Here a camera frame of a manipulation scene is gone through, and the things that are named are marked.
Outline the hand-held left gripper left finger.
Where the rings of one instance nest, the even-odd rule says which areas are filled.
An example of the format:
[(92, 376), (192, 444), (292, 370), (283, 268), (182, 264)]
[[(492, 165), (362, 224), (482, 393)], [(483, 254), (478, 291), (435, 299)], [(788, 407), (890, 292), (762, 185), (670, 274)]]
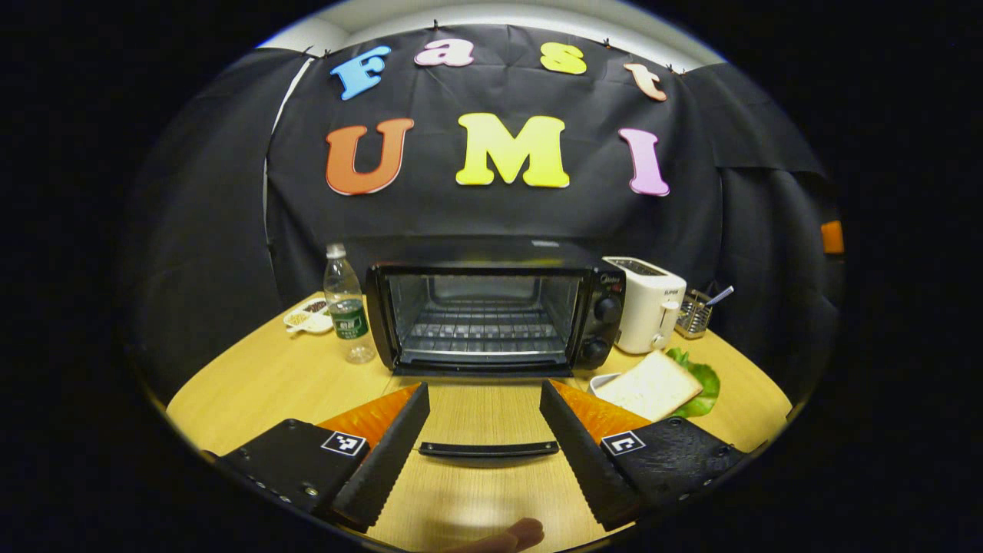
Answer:
[(218, 456), (218, 468), (286, 505), (365, 531), (382, 514), (431, 412), (418, 382), (315, 425), (288, 418)]

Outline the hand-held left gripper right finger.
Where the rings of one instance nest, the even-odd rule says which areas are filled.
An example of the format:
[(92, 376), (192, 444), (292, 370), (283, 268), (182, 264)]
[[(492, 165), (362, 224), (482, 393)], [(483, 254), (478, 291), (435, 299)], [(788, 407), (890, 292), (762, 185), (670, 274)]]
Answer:
[(641, 425), (623, 411), (562, 382), (541, 385), (541, 415), (605, 531), (673, 512), (747, 464), (746, 452), (686, 418)]

